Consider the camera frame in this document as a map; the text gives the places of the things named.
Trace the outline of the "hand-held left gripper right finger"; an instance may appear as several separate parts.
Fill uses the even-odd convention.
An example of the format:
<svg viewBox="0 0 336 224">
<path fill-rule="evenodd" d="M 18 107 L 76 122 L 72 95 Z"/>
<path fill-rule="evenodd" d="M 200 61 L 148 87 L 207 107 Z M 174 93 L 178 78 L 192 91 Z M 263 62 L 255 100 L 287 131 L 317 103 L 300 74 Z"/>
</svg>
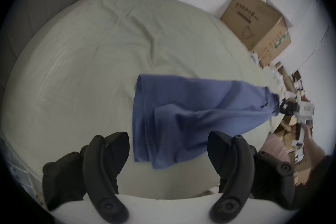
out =
<svg viewBox="0 0 336 224">
<path fill-rule="evenodd" d="M 229 223 L 235 219 L 250 195 L 291 208 L 295 193 L 291 163 L 265 151 L 257 152 L 242 135 L 230 137 L 217 131 L 208 135 L 207 153 L 220 176 L 222 194 L 209 212 L 213 222 Z"/>
</svg>

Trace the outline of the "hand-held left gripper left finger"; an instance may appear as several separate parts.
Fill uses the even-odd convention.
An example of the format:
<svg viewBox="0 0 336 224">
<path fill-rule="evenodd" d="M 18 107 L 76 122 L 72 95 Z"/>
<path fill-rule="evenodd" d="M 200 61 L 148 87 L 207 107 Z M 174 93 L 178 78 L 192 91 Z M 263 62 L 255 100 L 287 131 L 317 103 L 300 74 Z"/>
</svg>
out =
<svg viewBox="0 0 336 224">
<path fill-rule="evenodd" d="M 100 217 L 112 224 L 129 218 L 126 206 L 117 198 L 117 176 L 127 162 L 130 142 L 127 132 L 107 137 L 96 135 L 80 152 L 70 152 L 43 166 L 43 196 L 48 211 L 88 194 Z"/>
</svg>

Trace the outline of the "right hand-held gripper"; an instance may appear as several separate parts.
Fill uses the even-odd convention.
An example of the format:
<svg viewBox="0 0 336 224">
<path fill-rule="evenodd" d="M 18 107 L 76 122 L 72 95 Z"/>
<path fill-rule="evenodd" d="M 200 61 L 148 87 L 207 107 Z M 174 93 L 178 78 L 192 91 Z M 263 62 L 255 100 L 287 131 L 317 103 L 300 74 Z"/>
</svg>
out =
<svg viewBox="0 0 336 224">
<path fill-rule="evenodd" d="M 279 113 L 295 116 L 296 127 L 296 145 L 304 144 L 305 130 L 303 125 L 311 127 L 313 125 L 314 105 L 310 101 L 287 102 L 286 99 L 279 101 Z"/>
</svg>

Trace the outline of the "person's right hand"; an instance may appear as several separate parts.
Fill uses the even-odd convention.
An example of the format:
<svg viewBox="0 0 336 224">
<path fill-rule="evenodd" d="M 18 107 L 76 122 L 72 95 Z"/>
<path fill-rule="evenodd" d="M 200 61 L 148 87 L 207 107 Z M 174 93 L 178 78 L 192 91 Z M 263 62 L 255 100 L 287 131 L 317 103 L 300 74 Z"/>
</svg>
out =
<svg viewBox="0 0 336 224">
<path fill-rule="evenodd" d="M 306 143 L 312 140 L 312 138 L 313 135 L 311 127 L 309 125 L 300 123 L 299 141 Z"/>
</svg>

